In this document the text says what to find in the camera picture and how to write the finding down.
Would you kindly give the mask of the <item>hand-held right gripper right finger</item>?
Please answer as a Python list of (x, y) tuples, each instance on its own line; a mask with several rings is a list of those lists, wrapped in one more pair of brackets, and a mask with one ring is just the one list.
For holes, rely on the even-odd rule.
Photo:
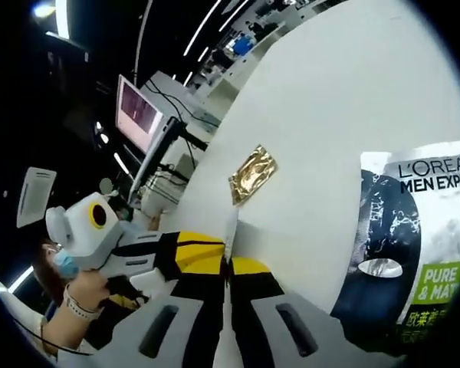
[(251, 258), (230, 261), (232, 328), (245, 367), (351, 367), (339, 324)]

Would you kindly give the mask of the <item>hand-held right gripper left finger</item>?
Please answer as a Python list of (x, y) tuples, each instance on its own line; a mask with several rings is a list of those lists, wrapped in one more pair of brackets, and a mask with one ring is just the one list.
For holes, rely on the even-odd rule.
[(168, 295), (120, 322), (107, 346), (108, 367), (211, 367), (222, 329), (225, 260), (189, 265)]

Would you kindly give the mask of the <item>person's left hand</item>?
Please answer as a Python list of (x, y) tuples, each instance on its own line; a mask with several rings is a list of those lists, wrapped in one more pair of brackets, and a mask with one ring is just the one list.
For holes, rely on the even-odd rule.
[(98, 271), (80, 271), (67, 286), (67, 293), (85, 310), (96, 311), (110, 297), (107, 279)]

